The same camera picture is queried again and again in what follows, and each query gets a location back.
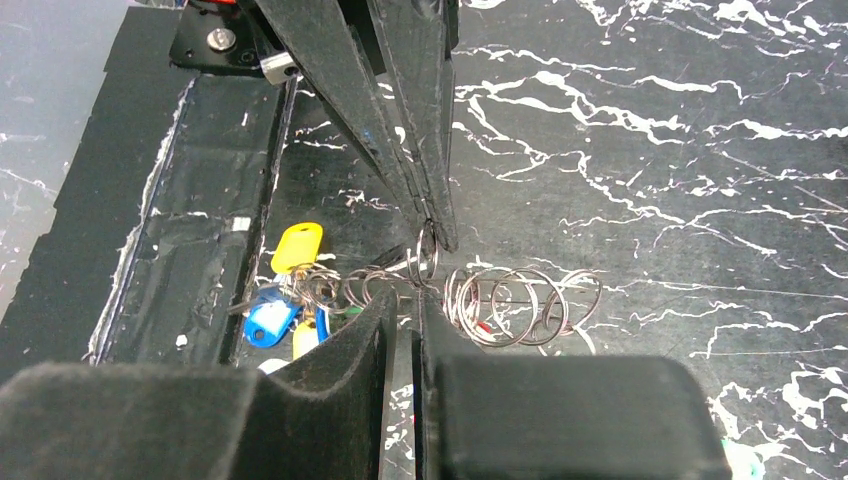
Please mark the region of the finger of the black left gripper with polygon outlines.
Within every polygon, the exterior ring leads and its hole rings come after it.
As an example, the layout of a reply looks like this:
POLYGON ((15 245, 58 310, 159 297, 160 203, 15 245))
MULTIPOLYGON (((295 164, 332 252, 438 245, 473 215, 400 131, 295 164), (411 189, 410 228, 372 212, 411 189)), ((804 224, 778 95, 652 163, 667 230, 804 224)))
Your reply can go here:
POLYGON ((376 78, 337 1, 259 1, 259 9, 325 110, 393 195, 412 229, 426 215, 388 132, 376 78))
POLYGON ((459 247, 451 197, 450 151, 458 44, 456 1, 369 1, 377 42, 406 133, 409 158, 401 164, 414 201, 448 252, 459 247))

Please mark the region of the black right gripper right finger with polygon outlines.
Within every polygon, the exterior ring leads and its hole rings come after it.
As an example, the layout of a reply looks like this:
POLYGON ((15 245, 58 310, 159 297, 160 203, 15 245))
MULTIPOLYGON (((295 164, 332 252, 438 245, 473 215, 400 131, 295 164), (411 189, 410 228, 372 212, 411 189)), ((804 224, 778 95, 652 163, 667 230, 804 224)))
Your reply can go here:
POLYGON ((486 353, 413 339, 420 479, 728 479, 697 381, 658 356, 486 353))

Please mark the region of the blue key tag front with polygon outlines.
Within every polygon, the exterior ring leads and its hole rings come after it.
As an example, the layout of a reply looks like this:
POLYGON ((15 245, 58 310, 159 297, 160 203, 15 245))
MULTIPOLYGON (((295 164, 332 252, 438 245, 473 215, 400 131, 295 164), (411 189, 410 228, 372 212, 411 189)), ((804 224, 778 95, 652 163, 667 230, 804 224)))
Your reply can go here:
POLYGON ((254 347, 271 348, 283 339, 301 311, 301 306, 284 301, 260 304, 248 314, 245 339, 254 347))

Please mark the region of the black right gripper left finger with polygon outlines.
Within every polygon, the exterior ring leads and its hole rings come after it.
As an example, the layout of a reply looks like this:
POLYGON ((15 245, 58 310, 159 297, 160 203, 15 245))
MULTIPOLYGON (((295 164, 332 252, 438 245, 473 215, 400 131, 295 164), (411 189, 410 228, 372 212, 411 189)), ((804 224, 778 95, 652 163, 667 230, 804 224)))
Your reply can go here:
POLYGON ((374 479, 397 300, 291 364, 44 363, 1 389, 5 479, 374 479))

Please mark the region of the yellow key tag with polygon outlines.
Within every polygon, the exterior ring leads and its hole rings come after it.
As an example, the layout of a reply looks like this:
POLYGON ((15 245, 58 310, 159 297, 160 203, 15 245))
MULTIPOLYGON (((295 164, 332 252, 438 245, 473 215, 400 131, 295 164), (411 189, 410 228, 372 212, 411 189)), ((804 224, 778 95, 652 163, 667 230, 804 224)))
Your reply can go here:
POLYGON ((270 266, 276 274, 290 274, 297 266, 313 263, 323 239, 323 227, 302 222, 288 227, 272 255, 270 266))

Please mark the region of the cluster of tagged keys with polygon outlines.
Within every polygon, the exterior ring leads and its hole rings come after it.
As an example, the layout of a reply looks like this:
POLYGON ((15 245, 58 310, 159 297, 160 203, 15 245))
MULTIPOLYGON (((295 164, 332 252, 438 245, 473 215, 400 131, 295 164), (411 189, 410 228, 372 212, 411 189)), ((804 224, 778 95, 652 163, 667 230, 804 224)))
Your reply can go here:
POLYGON ((271 269, 248 297, 228 307, 242 320, 241 335, 256 306, 284 301, 301 306, 283 339, 291 362, 329 345, 377 303, 389 303, 389 325, 417 320, 417 331, 443 327, 460 340, 484 350, 532 349, 555 356, 555 344, 576 338, 589 355, 598 348, 587 324, 602 298, 602 281, 591 270, 572 270, 556 278, 532 266, 505 267, 479 263, 439 272, 441 253, 428 250, 433 228, 424 228, 413 247, 398 247, 364 266, 340 271, 325 252, 325 235, 316 260, 290 274, 271 269))

